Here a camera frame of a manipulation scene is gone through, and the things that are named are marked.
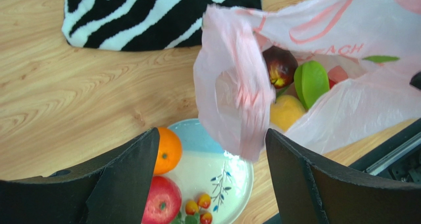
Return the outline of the pink printed plastic bag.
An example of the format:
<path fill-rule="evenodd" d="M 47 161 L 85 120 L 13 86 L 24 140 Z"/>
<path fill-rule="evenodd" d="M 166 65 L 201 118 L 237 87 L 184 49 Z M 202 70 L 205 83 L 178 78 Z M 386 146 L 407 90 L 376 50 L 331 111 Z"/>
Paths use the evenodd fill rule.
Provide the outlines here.
<path fill-rule="evenodd" d="M 316 153 L 421 116 L 421 0 L 307 0 L 278 12 L 209 5 L 193 67 L 198 118 L 221 147 L 256 161 L 275 90 L 262 51 L 347 73 L 285 135 Z"/>

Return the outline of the orange fruit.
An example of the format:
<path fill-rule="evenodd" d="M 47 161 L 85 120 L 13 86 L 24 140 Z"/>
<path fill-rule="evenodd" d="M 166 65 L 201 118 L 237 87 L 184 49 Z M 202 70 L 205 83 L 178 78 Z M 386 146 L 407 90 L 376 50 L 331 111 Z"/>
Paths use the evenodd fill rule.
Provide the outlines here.
<path fill-rule="evenodd" d="M 154 175 L 163 175 L 173 170 L 182 157 L 182 143 L 175 132 L 168 128 L 158 127 L 160 135 L 158 155 Z"/>

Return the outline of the yellow peach fruit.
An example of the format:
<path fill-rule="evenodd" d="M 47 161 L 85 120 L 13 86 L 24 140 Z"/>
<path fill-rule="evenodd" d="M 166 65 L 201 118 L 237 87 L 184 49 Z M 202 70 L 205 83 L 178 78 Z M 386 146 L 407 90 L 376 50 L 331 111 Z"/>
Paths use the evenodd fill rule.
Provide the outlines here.
<path fill-rule="evenodd" d="M 305 113 L 305 108 L 296 97 L 281 95 L 271 104 L 270 122 L 286 132 Z"/>

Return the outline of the green star fruit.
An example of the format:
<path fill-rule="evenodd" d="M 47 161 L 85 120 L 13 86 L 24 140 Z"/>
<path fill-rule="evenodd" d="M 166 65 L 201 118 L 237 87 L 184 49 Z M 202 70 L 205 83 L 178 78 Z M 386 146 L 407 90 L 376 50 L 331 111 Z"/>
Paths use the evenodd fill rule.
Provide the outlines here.
<path fill-rule="evenodd" d="M 294 83 L 298 98 L 306 110 L 330 90 L 325 68 L 314 60 L 298 66 L 294 74 Z"/>

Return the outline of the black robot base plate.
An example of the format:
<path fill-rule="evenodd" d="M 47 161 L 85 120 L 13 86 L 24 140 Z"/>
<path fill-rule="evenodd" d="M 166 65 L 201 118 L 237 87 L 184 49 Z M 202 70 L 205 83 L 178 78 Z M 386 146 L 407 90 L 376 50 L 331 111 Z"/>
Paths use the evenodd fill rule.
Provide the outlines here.
<path fill-rule="evenodd" d="M 420 184 L 421 120 L 416 120 L 349 167 L 372 176 Z"/>

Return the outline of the red pomegranate fruit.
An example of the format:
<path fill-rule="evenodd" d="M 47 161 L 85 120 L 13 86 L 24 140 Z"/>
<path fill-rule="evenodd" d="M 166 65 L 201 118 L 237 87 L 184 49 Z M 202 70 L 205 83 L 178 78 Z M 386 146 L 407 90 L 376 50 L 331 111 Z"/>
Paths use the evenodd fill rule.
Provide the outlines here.
<path fill-rule="evenodd" d="M 330 89 L 332 89 L 332 87 L 335 86 L 336 84 L 337 84 L 337 82 L 329 79 L 329 87 L 330 87 Z"/>

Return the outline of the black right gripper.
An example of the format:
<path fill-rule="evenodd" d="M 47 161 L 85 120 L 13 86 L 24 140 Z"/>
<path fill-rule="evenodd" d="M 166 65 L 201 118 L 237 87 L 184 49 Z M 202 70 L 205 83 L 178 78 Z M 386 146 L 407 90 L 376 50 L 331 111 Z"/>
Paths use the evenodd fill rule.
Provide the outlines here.
<path fill-rule="evenodd" d="M 415 88 L 417 88 L 417 89 L 421 90 L 421 71 L 419 71 L 419 72 L 415 73 L 415 74 L 412 76 L 412 78 L 411 78 L 411 80 L 410 80 L 409 84 L 410 84 L 411 86 L 413 86 L 413 87 L 415 87 Z"/>

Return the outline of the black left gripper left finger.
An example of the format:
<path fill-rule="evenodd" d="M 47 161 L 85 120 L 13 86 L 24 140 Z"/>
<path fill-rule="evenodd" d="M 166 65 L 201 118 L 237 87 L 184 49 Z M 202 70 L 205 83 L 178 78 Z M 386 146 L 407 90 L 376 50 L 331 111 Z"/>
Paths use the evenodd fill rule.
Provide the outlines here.
<path fill-rule="evenodd" d="M 0 182 L 3 224 L 139 224 L 160 135 L 127 143 L 48 177 Z"/>

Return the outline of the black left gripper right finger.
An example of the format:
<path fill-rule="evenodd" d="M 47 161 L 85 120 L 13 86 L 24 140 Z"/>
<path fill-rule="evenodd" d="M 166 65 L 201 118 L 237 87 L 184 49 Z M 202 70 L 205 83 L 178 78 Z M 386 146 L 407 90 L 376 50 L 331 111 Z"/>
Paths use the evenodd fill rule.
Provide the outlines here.
<path fill-rule="evenodd" d="M 273 129 L 265 142 L 280 223 L 420 223 L 420 185 L 341 165 Z"/>

